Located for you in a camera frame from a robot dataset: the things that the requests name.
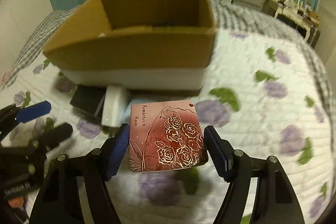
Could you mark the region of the small white box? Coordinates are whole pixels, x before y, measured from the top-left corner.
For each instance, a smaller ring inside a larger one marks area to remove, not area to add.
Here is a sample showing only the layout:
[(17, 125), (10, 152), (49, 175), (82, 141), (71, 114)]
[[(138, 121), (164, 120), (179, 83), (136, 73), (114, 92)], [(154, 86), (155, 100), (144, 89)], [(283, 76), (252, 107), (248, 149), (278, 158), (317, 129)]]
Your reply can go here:
[(108, 86), (102, 108), (101, 124), (107, 127), (120, 127), (129, 102), (130, 94), (125, 88)]

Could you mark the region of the pink rose card box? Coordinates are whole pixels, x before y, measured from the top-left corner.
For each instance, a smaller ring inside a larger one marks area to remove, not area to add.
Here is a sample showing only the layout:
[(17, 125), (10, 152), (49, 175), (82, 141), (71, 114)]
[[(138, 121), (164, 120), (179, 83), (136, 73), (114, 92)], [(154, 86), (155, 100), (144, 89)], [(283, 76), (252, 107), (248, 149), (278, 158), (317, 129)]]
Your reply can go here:
[(129, 168), (161, 172), (208, 162), (203, 133), (190, 100), (146, 102), (130, 108)]

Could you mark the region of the black flat box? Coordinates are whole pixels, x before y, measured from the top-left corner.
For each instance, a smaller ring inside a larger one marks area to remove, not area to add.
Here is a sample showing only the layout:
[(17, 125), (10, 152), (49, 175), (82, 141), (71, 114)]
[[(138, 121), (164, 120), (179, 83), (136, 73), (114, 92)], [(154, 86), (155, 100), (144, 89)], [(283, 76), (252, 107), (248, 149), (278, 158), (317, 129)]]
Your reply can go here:
[(94, 118), (102, 118), (106, 88), (78, 85), (70, 101), (75, 109)]

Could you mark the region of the white floral quilt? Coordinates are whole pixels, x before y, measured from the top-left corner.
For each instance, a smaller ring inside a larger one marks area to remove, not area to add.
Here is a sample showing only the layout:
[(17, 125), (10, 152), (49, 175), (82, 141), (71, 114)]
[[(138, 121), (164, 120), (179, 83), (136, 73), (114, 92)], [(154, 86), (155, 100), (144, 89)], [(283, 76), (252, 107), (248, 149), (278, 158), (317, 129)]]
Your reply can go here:
[[(24, 145), (44, 128), (68, 122), (70, 157), (100, 147), (104, 130), (70, 106), (74, 87), (39, 55), (1, 92), (1, 106), (47, 100), (51, 113), (18, 126), (9, 136)], [(306, 223), (314, 223), (334, 193), (334, 100), (318, 56), (299, 38), (275, 39), (220, 30), (204, 87), (191, 100), (201, 127), (214, 126), (252, 157), (279, 158)], [(180, 172), (134, 173), (126, 157), (107, 184), (122, 223), (212, 223), (228, 189), (212, 162)]]

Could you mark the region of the brown cardboard box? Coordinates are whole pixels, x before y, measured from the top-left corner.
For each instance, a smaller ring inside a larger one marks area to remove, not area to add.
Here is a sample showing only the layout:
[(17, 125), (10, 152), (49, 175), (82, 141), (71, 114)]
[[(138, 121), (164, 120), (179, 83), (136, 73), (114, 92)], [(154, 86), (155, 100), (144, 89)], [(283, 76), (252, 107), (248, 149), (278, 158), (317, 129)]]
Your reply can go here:
[(209, 0), (88, 0), (43, 53), (79, 85), (197, 91), (214, 43)]

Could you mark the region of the white dressing table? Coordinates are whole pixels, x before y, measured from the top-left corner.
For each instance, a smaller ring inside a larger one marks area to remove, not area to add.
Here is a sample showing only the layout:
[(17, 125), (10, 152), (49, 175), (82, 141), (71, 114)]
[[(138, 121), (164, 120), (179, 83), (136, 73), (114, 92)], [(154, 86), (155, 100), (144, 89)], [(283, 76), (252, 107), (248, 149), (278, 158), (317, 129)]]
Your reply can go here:
[(294, 28), (305, 42), (315, 47), (321, 32), (310, 19), (274, 0), (262, 0), (261, 11)]

